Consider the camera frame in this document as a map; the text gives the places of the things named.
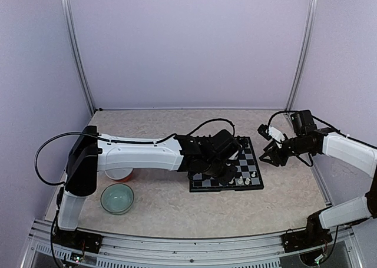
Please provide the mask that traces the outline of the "white chess knight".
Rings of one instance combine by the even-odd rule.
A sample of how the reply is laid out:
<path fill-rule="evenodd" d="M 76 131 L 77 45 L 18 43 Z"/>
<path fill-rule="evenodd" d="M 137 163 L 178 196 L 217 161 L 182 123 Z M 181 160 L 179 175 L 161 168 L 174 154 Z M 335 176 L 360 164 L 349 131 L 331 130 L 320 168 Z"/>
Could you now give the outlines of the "white chess knight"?
<path fill-rule="evenodd" d="M 251 181 L 251 179 L 250 178 L 247 178 L 247 179 L 245 179 L 245 181 L 244 181 L 244 183 L 245 183 L 245 185 L 249 185 L 250 184 L 250 181 Z"/>

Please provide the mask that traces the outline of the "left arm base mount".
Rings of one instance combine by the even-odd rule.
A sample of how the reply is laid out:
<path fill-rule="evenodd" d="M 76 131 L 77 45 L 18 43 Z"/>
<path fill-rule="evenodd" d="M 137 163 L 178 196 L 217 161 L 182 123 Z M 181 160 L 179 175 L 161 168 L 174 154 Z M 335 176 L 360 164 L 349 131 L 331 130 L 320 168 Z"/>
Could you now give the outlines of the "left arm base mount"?
<path fill-rule="evenodd" d="M 57 230 L 52 234 L 52 242 L 70 249 L 98 254 L 103 236 L 97 233 L 75 230 Z"/>

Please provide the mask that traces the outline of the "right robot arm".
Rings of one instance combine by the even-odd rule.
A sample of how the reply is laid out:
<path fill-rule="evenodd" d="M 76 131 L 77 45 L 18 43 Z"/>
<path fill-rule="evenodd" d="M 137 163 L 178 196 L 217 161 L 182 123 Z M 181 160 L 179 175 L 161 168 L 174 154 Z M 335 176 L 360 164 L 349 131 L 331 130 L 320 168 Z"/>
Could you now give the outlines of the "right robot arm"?
<path fill-rule="evenodd" d="M 376 218 L 376 147 L 344 134 L 314 116 L 310 110 L 288 111 L 288 114 L 294 137 L 288 137 L 273 127 L 271 120 L 258 127 L 258 133 L 269 142 L 259 157 L 260 161 L 283 167 L 289 158 L 300 160 L 305 154 L 309 159 L 305 164 L 311 167 L 313 157 L 322 155 L 365 174 L 371 182 L 365 194 L 311 214 L 301 234 L 303 244 L 315 246 L 332 227 Z"/>

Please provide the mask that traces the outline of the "black folding chess board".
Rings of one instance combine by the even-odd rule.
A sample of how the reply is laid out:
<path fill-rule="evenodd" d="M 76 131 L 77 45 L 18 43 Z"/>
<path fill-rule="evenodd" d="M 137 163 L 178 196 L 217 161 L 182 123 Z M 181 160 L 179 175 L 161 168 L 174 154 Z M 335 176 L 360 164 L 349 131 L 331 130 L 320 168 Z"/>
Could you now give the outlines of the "black folding chess board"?
<path fill-rule="evenodd" d="M 243 150 L 238 154 L 232 164 L 237 167 L 237 173 L 234 176 L 234 184 L 226 186 L 221 185 L 213 177 L 206 176 L 202 173 L 195 174 L 189 181 L 189 192 L 191 193 L 207 193 L 207 192 L 220 192 L 220 191 L 252 191 L 264 189 L 262 175 L 257 163 L 254 153 L 253 145 L 250 137 L 237 137 L 238 142 L 243 146 Z M 255 171 L 256 177 L 251 178 L 250 173 Z M 250 184 L 247 186 L 245 183 L 239 185 L 237 180 L 243 177 L 243 180 L 250 178 Z"/>

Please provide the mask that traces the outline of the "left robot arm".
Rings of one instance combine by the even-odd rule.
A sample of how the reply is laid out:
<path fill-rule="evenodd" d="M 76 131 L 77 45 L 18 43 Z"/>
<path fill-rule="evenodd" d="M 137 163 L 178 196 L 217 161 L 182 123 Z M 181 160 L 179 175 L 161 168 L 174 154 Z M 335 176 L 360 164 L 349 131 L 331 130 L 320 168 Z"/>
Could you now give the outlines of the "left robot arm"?
<path fill-rule="evenodd" d="M 232 160 L 242 148 L 227 130 L 208 137 L 173 134 L 169 138 L 146 140 L 99 134 L 95 126 L 86 127 L 68 155 L 57 217 L 58 235 L 70 247 L 82 242 L 82 233 L 76 228 L 85 199 L 97 189 L 99 171 L 152 168 L 203 173 L 227 184 L 237 171 Z"/>

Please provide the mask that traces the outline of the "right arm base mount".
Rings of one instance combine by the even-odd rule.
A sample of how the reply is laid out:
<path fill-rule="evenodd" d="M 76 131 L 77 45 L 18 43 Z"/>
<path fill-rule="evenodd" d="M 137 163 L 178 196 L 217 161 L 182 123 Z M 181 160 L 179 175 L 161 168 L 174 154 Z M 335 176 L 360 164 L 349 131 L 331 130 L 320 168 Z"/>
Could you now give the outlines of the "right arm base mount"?
<path fill-rule="evenodd" d="M 309 232 L 308 230 L 287 230 L 280 236 L 285 253 L 305 250 L 330 243 L 332 235 L 329 230 Z"/>

